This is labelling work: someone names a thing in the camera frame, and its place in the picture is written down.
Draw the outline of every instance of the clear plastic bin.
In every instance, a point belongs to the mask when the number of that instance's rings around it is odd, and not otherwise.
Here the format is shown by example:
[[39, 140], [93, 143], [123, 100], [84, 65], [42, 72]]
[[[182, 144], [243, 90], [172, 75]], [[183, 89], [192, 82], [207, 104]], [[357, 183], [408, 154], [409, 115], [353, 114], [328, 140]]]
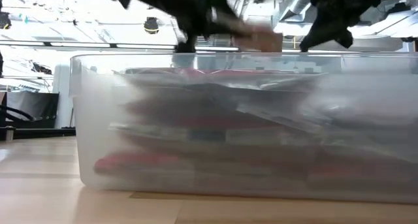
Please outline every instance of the clear plastic bin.
[[418, 202], [417, 67], [417, 56], [398, 53], [76, 56], [81, 179]]

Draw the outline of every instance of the wooden table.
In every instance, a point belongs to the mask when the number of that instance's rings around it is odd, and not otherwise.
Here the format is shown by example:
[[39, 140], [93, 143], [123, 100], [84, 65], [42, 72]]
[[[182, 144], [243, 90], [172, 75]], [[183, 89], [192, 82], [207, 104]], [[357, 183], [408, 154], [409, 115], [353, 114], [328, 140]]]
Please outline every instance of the wooden table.
[[75, 138], [0, 144], [0, 202], [4, 224], [418, 224], [418, 206], [88, 189]]

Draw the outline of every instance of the ductwork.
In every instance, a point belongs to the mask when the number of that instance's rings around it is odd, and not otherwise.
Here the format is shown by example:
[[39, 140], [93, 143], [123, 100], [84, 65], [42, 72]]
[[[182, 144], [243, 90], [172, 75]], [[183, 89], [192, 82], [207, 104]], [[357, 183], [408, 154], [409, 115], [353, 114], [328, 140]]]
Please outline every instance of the ductwork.
[[290, 0], [288, 6], [280, 12], [279, 21], [299, 15], [310, 7], [310, 0]]

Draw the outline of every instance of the dark fabric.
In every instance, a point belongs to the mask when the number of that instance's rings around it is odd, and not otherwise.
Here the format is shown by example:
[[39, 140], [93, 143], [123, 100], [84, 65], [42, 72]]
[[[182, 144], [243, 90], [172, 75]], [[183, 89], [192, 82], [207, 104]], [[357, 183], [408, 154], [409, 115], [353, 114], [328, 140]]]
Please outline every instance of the dark fabric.
[[[54, 127], [58, 108], [58, 93], [8, 92], [7, 106], [28, 113], [35, 123], [13, 123], [15, 127]], [[19, 114], [13, 116], [26, 120]]]

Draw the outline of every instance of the plastic storage container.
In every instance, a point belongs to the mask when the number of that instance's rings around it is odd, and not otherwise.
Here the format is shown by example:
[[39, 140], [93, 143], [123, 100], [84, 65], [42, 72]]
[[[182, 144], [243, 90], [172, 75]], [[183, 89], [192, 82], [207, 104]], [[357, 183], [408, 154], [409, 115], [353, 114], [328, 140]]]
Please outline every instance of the plastic storage container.
[[81, 179], [418, 202], [417, 66], [410, 54], [76, 56]]

